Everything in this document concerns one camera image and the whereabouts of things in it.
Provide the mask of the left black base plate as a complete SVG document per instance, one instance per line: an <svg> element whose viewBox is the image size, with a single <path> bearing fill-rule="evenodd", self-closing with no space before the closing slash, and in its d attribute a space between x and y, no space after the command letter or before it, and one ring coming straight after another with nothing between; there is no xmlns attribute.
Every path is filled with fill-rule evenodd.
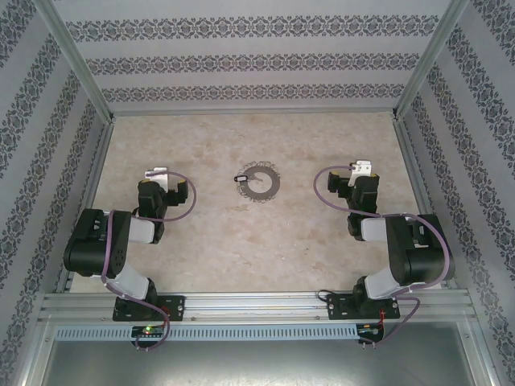
<svg viewBox="0 0 515 386"><path fill-rule="evenodd" d="M184 296L159 295L154 305L165 312L171 322L181 322L185 310ZM164 316L137 302L116 298L112 319L115 322L164 322Z"/></svg>

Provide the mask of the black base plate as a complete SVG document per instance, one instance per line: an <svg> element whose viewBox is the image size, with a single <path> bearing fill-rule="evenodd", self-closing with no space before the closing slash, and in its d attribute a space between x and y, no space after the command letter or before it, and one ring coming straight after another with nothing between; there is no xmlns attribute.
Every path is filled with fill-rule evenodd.
<svg viewBox="0 0 515 386"><path fill-rule="evenodd" d="M392 299L373 300L351 294L327 296L330 320L398 320L401 315L398 304Z"/></svg>
<svg viewBox="0 0 515 386"><path fill-rule="evenodd" d="M184 296L159 295L154 305L165 312L171 322L181 322L185 310ZM137 302L116 298L112 319L115 322L164 322L164 316Z"/></svg>

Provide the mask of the grey metal sheet panel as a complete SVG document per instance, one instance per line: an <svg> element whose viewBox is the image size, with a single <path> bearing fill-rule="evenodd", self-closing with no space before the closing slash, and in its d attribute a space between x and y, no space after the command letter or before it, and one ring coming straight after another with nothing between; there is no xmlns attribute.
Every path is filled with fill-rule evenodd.
<svg viewBox="0 0 515 386"><path fill-rule="evenodd" d="M35 332L15 386L501 386L481 329L414 322L385 343L352 340L164 343L68 341L59 326Z"/></svg>

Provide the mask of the aluminium mounting rail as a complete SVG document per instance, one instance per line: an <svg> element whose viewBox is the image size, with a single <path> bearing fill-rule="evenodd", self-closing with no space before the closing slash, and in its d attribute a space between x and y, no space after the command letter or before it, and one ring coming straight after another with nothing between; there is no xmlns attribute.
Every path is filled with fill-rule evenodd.
<svg viewBox="0 0 515 386"><path fill-rule="evenodd" d="M411 294L420 306L411 322L475 322L465 289L429 289ZM182 324L257 325L328 322L328 310L313 292L185 293ZM56 325L112 324L114 294L47 294L37 322Z"/></svg>

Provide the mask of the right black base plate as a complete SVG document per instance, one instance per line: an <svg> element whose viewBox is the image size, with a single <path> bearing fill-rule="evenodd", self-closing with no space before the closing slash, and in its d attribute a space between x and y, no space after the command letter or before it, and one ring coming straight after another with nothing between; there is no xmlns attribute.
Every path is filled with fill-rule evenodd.
<svg viewBox="0 0 515 386"><path fill-rule="evenodd" d="M373 300L351 294L327 296L330 320L398 320L401 315L398 304L392 299Z"/></svg>

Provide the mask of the aluminium back rail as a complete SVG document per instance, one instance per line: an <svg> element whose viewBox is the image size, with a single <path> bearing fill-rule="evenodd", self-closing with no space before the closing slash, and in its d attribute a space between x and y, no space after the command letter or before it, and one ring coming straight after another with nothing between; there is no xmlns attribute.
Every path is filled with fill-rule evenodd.
<svg viewBox="0 0 515 386"><path fill-rule="evenodd" d="M296 113L393 113L393 108L280 108L280 109L172 109L172 110L130 110L114 111L114 117L165 117L200 115L254 115L254 114L296 114Z"/></svg>

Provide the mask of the circuit board with green light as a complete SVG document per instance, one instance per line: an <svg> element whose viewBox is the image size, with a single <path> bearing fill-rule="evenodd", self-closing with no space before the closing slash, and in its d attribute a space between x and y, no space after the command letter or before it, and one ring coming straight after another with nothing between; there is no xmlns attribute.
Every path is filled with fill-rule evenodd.
<svg viewBox="0 0 515 386"><path fill-rule="evenodd" d="M134 326L131 331L131 337L160 339L163 337L165 328L163 326Z"/></svg>

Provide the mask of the aluminium frame post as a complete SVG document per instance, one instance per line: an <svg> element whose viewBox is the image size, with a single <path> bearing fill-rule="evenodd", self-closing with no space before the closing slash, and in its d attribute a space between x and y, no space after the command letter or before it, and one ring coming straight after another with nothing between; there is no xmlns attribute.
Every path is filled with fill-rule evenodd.
<svg viewBox="0 0 515 386"><path fill-rule="evenodd" d="M64 54L71 69L75 72L86 94L93 103L103 122L113 120L113 112L109 108L101 89L98 87L86 60L80 53L64 20L61 18L53 0L32 0L35 8L43 19L45 25L53 35L55 41Z"/></svg>
<svg viewBox="0 0 515 386"><path fill-rule="evenodd" d="M415 66L414 72L409 78L398 103L393 109L393 117L396 121L400 121L409 109L412 100L416 97L418 90L422 87L422 83L426 79L426 75L430 71L434 62L442 51L448 36L458 22L461 14L469 0L450 0L447 9L442 15L434 34L431 36L420 60Z"/></svg>

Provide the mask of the aluminium side rail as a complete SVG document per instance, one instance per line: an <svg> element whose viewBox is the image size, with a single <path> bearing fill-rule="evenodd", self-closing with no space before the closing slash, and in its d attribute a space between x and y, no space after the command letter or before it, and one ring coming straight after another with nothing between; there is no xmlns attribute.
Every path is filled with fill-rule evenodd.
<svg viewBox="0 0 515 386"><path fill-rule="evenodd" d="M105 128L103 129L102 134L97 141L97 148L89 168L89 172L86 179L86 185L84 187L84 191L82 192L82 198L80 201L80 205L77 208L76 218L72 223L72 229L70 234L73 233L81 212L85 208L89 208L93 205L97 193L97 187L101 177L101 171L105 162L105 157L108 152L109 142L111 140L113 128L115 126L115 122L116 118L112 117L110 123L105 124ZM64 264L61 264L60 270L58 271L54 293L62 294L64 292L69 291L68 278L70 276L70 272L64 267Z"/></svg>
<svg viewBox="0 0 515 386"><path fill-rule="evenodd" d="M422 172L419 170L418 162L416 160L412 145L410 144L410 139L408 137L406 127L402 121L394 118L393 129L395 131L403 161L406 166L406 171L410 180L412 191L414 193L418 212L421 214L433 214L434 210L431 206L429 195L426 192L422 178ZM455 288L455 283L453 282L454 276L455 261L454 257L451 256L450 269L448 270L446 277L439 284L434 284L431 286L426 285L425 289L439 290L443 288Z"/></svg>

